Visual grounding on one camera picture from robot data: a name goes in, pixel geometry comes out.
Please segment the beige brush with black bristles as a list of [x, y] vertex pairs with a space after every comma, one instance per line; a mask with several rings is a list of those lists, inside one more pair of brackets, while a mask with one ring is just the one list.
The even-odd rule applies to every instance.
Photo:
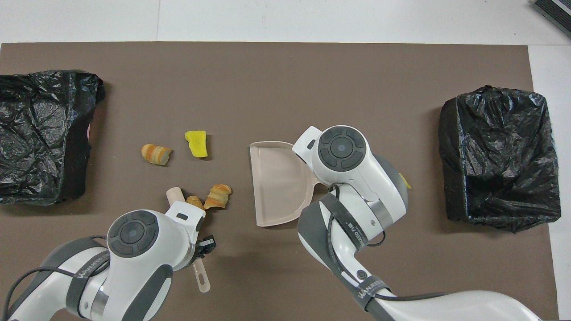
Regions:
[[[182, 190], [179, 187], [173, 187], [171, 189], [168, 189], [166, 192], [166, 197], [171, 207], [175, 202], [184, 201]], [[211, 289], [211, 285], [208, 280], [208, 276], [202, 258], [196, 258], [192, 262], [192, 268], [194, 269], [194, 274], [196, 276], [200, 292], [207, 293]]]

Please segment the pale striped croissant piece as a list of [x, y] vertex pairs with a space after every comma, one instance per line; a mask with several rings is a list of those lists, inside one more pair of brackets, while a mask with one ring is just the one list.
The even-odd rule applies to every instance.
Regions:
[[204, 209], [225, 209], [232, 189], [225, 184], [213, 185], [204, 202]]

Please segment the beige plastic dustpan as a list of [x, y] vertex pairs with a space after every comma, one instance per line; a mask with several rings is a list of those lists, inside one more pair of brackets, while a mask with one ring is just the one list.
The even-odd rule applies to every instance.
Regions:
[[249, 145], [256, 224], [273, 227], [294, 221], [302, 209], [323, 194], [320, 183], [295, 154], [293, 144], [259, 141]]

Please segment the yellow sponge with green back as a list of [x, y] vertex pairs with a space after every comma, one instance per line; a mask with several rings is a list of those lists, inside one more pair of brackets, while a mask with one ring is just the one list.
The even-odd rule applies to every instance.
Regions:
[[188, 142], [188, 148], [191, 150], [192, 156], [195, 158], [208, 157], [206, 131], [187, 131], [184, 134], [184, 138]]

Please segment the orange striped croissant piece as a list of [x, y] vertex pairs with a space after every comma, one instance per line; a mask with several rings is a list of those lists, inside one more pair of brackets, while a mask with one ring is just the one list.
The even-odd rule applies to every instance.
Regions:
[[141, 146], [141, 156], [149, 163], [157, 166], [165, 166], [169, 162], [171, 148], [156, 144], [145, 144]]

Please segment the black bag lined bin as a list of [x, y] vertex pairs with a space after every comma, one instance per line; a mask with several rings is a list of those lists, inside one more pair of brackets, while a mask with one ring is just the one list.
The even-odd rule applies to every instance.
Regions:
[[0, 75], [0, 204], [49, 206], [86, 189], [104, 82], [82, 70]]
[[438, 139], [449, 220], [516, 233], [561, 218], [543, 95], [493, 86], [458, 95], [441, 108]]

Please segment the brown table mat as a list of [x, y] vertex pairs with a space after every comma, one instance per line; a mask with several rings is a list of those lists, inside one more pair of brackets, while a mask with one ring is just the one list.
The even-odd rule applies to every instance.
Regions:
[[[0, 313], [9, 288], [57, 246], [106, 233], [136, 209], [161, 213], [174, 186], [206, 197], [201, 236], [216, 249], [202, 294], [192, 268], [174, 273], [153, 321], [373, 321], [302, 246], [297, 221], [258, 227], [249, 158], [257, 141], [293, 144], [309, 127], [360, 130], [412, 186], [408, 213], [359, 262], [396, 295], [497, 291], [558, 319], [549, 229], [512, 234], [449, 221], [438, 127], [444, 103], [485, 85], [532, 91], [523, 45], [373, 43], [5, 43], [0, 74], [79, 69], [104, 81], [91, 124], [86, 192], [52, 206], [0, 205]], [[204, 130], [208, 157], [184, 138]], [[171, 148], [157, 166], [141, 146]]]

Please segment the dark ribbed panel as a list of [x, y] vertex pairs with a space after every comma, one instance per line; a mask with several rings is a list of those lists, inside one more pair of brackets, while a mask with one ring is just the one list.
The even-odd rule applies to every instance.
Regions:
[[532, 0], [533, 8], [571, 38], [571, 0]]

